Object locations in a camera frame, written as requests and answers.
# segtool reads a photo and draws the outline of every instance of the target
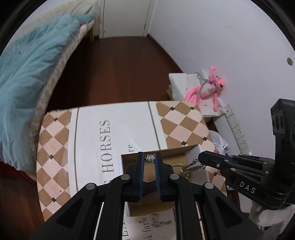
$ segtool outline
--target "blue blanket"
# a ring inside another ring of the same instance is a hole
[[[17,170],[35,173],[29,127],[40,94],[80,23],[92,19],[92,14],[59,17],[11,43],[0,56],[0,159]]]

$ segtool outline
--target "door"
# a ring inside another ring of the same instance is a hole
[[[105,0],[103,38],[143,36],[151,0]]]

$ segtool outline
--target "cardboard box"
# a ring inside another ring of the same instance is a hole
[[[201,152],[200,145],[190,145],[185,147],[171,148],[165,150],[158,150],[152,152],[145,152],[147,154],[155,154],[160,152],[164,163],[172,165],[173,163],[190,164],[193,159],[197,159]],[[127,166],[135,163],[137,153],[121,155],[123,170],[126,172]],[[182,167],[173,167],[174,173],[179,174]],[[143,180],[145,182],[152,182],[156,180],[155,165],[153,163],[145,163]],[[189,181],[197,184],[209,182],[208,173],[205,169],[200,169],[192,172]],[[144,195],[140,202],[130,202],[125,205],[125,214],[127,216],[142,216],[146,214],[164,211],[174,207],[174,202],[160,202],[157,191]]]

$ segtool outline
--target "wooden floor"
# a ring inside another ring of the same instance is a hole
[[[84,39],[69,59],[48,111],[102,103],[168,100],[178,66],[151,38]],[[27,239],[42,224],[37,187],[1,175],[0,239]]]

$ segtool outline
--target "pink toy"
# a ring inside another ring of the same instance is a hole
[[[225,82],[216,74],[215,76],[213,76],[213,71],[215,70],[215,67],[210,67],[210,71],[209,71],[209,83],[205,83],[203,88],[200,91],[200,88],[202,86],[197,86],[195,88],[193,88],[192,90],[190,90],[186,97],[185,97],[185,101],[189,101],[191,99],[191,97],[193,95],[195,95],[191,102],[192,103],[196,103],[197,100],[198,101],[198,106],[201,109],[202,107],[202,98],[206,97],[208,95],[210,95],[211,93],[214,93],[214,98],[213,98],[213,102],[214,102],[214,106],[213,106],[213,110],[214,112],[217,111],[217,90],[218,89],[222,89],[225,85]]]

